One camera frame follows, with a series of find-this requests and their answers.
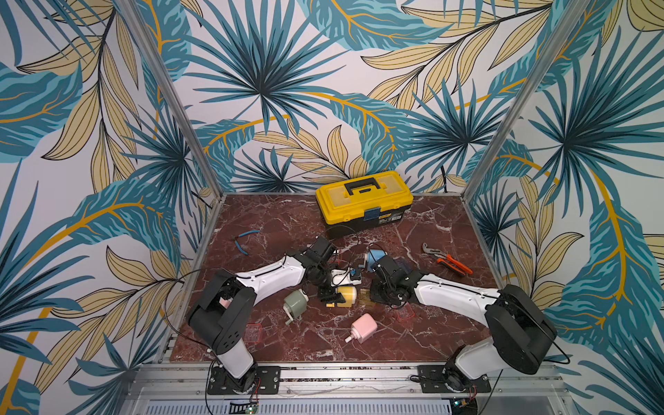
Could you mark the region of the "yellow transparent tray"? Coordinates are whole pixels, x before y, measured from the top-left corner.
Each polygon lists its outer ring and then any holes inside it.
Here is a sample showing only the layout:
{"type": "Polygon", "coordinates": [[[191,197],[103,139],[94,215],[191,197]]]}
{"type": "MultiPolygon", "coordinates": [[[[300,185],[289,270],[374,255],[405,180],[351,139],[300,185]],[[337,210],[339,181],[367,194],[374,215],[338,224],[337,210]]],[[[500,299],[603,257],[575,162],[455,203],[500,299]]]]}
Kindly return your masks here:
{"type": "Polygon", "coordinates": [[[359,290],[357,299],[358,299],[359,304],[361,304],[363,306],[372,306],[373,305],[373,301],[371,300],[371,296],[370,296],[370,290],[368,290],[368,289],[359,290]]]}

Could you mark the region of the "yellow pencil sharpener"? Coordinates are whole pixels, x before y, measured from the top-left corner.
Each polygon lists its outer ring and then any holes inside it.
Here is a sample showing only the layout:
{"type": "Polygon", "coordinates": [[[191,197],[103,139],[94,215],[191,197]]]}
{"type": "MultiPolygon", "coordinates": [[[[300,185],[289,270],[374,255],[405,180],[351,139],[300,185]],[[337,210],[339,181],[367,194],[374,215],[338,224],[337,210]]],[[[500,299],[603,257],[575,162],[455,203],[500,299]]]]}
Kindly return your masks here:
{"type": "Polygon", "coordinates": [[[332,299],[326,303],[328,308],[349,308],[356,303],[357,289],[354,285],[343,285],[335,287],[332,299]]]}

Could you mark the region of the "pink pencil sharpener front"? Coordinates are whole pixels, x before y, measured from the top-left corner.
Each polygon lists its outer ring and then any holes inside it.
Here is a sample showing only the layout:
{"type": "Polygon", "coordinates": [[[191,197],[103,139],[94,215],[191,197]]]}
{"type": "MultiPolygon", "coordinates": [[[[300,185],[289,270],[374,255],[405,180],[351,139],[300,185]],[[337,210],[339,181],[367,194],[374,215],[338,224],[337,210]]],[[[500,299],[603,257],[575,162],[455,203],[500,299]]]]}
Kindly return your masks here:
{"type": "Polygon", "coordinates": [[[377,329],[377,322],[370,314],[366,313],[351,324],[350,334],[346,337],[345,342],[366,342],[377,329]]]}

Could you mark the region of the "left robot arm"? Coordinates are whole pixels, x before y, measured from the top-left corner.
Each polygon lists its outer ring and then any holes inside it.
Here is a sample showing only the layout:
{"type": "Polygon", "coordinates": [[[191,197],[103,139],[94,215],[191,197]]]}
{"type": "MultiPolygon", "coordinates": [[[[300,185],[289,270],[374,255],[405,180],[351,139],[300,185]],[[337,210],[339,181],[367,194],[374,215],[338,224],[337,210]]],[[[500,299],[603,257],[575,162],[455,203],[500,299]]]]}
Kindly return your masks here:
{"type": "Polygon", "coordinates": [[[243,340],[254,305],[303,282],[316,286],[320,294],[334,293],[330,259],[336,251],[330,241],[319,237],[267,266],[243,273],[221,269],[212,276],[186,321],[211,349],[235,389],[249,389],[256,377],[257,364],[243,340]]]}

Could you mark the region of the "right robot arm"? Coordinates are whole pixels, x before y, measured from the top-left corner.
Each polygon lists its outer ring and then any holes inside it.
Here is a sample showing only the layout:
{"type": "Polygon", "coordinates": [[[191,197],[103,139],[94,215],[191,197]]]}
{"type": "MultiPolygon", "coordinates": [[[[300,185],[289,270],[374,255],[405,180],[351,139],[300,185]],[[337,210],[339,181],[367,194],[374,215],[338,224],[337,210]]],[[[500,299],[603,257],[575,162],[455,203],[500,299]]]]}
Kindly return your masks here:
{"type": "Polygon", "coordinates": [[[463,392],[496,370],[536,374],[558,336],[551,320],[517,285],[465,285],[432,273],[406,271],[390,256],[371,253],[366,268],[376,275],[370,290],[376,303],[438,307],[488,328],[488,338],[460,347],[446,361],[437,380],[452,391],[463,392]]]}

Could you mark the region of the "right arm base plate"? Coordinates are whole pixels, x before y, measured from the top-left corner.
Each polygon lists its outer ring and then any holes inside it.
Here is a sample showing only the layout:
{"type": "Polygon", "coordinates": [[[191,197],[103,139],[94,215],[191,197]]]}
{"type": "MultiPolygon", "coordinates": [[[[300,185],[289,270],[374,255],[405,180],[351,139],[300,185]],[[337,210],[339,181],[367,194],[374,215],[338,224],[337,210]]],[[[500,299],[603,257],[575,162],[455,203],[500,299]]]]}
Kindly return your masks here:
{"type": "Polygon", "coordinates": [[[492,390],[487,375],[471,380],[457,369],[444,365],[417,366],[415,382],[420,384],[424,394],[485,394],[492,390]]]}

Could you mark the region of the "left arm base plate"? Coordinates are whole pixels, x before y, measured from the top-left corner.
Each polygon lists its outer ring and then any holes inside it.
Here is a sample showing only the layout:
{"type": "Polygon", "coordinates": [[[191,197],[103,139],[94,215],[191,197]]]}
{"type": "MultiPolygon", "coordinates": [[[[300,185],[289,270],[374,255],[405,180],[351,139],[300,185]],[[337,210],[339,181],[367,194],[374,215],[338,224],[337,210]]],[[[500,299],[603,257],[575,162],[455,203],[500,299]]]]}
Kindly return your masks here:
{"type": "Polygon", "coordinates": [[[258,391],[259,395],[278,394],[282,369],[279,366],[253,365],[240,378],[235,378],[223,367],[213,367],[210,371],[206,392],[210,395],[249,394],[258,391]]]}

